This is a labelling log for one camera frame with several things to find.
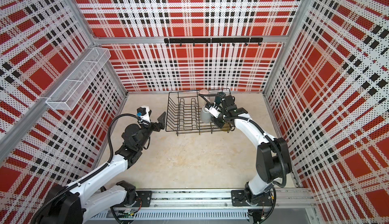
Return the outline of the purple iridescent mug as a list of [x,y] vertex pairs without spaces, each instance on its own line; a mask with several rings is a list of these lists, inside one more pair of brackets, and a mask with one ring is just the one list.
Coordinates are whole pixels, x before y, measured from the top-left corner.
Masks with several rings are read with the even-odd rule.
[[198,93],[199,93],[199,95],[206,95],[206,96],[208,96],[210,94],[210,92],[206,89],[202,89]]

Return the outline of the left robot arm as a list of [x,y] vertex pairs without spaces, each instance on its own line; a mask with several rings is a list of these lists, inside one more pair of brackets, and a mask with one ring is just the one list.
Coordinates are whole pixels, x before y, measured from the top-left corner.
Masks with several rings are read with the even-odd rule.
[[104,185],[137,162],[142,151],[148,149],[151,134],[165,129],[166,113],[162,113],[156,122],[151,122],[149,107],[141,106],[135,115],[128,116],[135,118],[137,123],[126,127],[121,147],[114,151],[109,139],[110,154],[105,163],[66,186],[54,186],[42,207],[33,215],[32,224],[84,224],[116,205],[142,206],[134,185],[124,180],[110,189],[105,189]]

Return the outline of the amber glass cup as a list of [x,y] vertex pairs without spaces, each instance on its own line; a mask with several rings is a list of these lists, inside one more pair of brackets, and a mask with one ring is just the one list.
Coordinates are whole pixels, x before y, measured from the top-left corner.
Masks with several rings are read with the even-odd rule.
[[232,126],[230,124],[226,123],[221,127],[220,130],[223,132],[230,132],[232,130]]

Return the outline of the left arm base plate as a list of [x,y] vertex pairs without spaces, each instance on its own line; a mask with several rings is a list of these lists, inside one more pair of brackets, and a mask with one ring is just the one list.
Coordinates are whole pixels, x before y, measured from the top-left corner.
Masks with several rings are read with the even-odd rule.
[[137,190],[133,200],[125,200],[124,202],[117,204],[114,207],[127,207],[127,208],[150,207],[152,194],[153,194],[152,191]]

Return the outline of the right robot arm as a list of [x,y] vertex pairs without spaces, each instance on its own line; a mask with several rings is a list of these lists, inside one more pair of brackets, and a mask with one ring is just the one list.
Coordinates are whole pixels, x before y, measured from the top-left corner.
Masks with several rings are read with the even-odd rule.
[[256,175],[246,183],[243,200],[249,205],[259,204],[261,198],[272,197],[269,193],[275,186],[284,188],[287,175],[292,171],[287,142],[267,133],[243,107],[238,108],[232,95],[210,94],[220,102],[211,103],[208,95],[199,94],[204,99],[206,110],[213,123],[222,128],[225,124],[239,129],[253,143],[256,149]]

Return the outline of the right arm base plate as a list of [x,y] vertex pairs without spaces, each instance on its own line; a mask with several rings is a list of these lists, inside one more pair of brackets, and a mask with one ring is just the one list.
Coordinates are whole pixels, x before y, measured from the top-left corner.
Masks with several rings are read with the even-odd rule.
[[273,201],[269,193],[253,195],[249,190],[232,190],[232,204],[234,207],[243,206],[272,206]]

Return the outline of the dark green mug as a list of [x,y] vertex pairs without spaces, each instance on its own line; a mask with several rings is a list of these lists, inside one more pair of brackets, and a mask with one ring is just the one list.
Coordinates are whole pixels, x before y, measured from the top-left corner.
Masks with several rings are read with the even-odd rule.
[[217,94],[222,98],[226,97],[226,94],[223,91],[219,91]]

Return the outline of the white grey-handled mug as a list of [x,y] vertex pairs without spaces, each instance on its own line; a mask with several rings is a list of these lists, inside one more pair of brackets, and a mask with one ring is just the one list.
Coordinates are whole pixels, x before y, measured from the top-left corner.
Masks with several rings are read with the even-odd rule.
[[204,124],[210,124],[212,122],[212,114],[209,112],[209,110],[206,108],[206,106],[203,106],[200,110],[200,120]]

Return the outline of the black wire dish rack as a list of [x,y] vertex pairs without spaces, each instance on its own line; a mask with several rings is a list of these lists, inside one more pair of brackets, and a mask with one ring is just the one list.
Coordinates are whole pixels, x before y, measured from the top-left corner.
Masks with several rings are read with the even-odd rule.
[[223,91],[231,95],[230,89],[208,90],[210,94],[199,95],[200,90],[173,91],[168,94],[166,131],[176,135],[188,133],[214,133],[221,131],[214,122],[204,124],[200,120],[200,110],[206,102],[214,103],[214,94]]

